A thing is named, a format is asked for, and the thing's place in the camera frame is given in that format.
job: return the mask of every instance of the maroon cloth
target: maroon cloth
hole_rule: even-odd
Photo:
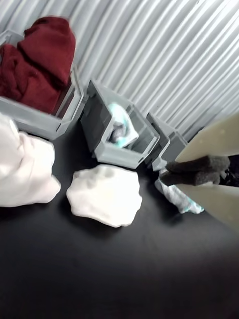
[[[47,71],[60,85],[67,85],[75,52],[75,37],[66,19],[48,16],[25,30],[25,39],[17,47]]]
[[[69,79],[75,38],[58,17],[37,20],[25,34],[18,49],[5,44],[0,50],[0,95],[52,113]]]

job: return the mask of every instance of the light blue cloth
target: light blue cloth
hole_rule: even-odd
[[[131,119],[126,110],[117,103],[108,105],[108,109],[114,120],[114,127],[108,141],[119,148],[124,148],[138,139],[138,133],[134,129]]]
[[[160,193],[162,193],[170,203],[174,204],[181,214],[191,212],[194,214],[200,214],[204,209],[185,195],[176,185],[166,186],[161,182],[160,176],[154,183]]]

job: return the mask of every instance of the folded white cloth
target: folded white cloth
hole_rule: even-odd
[[[52,176],[54,160],[50,142],[19,133],[0,113],[0,206],[50,202],[61,188]]]
[[[66,195],[74,215],[120,227],[130,225],[140,209],[138,192],[136,172],[99,165],[75,172]]]

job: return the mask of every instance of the storage crate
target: storage crate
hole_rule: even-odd
[[[16,46],[21,40],[23,40],[23,36],[10,30],[0,34],[0,45],[10,43]],[[72,65],[68,86],[59,97],[58,104],[60,105],[55,115],[47,114],[5,97],[0,97],[0,112],[10,116],[20,131],[54,140],[66,132],[76,116],[80,116],[84,107],[81,103],[82,99],[83,89],[79,83],[77,69]]]
[[[99,162],[136,168],[151,153],[159,134],[132,102],[96,81],[89,83],[89,98],[81,117],[82,127],[90,152]],[[139,138],[126,148],[118,148],[107,142],[113,130],[114,120],[108,109],[110,103],[121,105],[128,113]]]
[[[152,166],[153,170],[160,170],[165,167],[166,162],[177,158],[187,142],[177,130],[152,114],[148,113],[146,118],[159,133],[160,140],[145,162],[148,166]]]

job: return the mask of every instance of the black floor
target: black floor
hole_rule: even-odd
[[[93,167],[80,126],[55,141],[61,192],[0,209],[0,319],[238,319],[239,236],[177,214],[139,169],[142,207],[114,229],[71,215],[73,172]]]

